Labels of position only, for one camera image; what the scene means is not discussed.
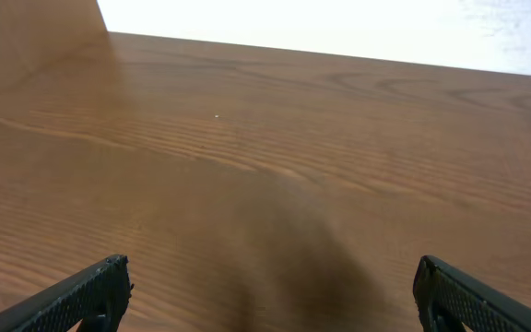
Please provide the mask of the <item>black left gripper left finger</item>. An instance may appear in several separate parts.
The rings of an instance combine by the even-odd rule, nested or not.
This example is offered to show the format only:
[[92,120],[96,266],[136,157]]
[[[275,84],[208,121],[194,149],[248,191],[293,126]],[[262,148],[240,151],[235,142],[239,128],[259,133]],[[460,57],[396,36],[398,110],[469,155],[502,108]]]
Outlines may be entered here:
[[100,262],[0,312],[0,332],[118,329],[132,297],[126,255]]

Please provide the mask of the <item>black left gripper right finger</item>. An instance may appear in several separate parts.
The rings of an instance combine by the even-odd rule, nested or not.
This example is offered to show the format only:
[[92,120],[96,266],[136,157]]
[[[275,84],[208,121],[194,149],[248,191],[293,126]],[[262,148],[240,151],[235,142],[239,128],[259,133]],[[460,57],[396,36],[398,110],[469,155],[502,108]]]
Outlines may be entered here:
[[432,255],[419,260],[413,295],[425,332],[531,332],[531,308]]

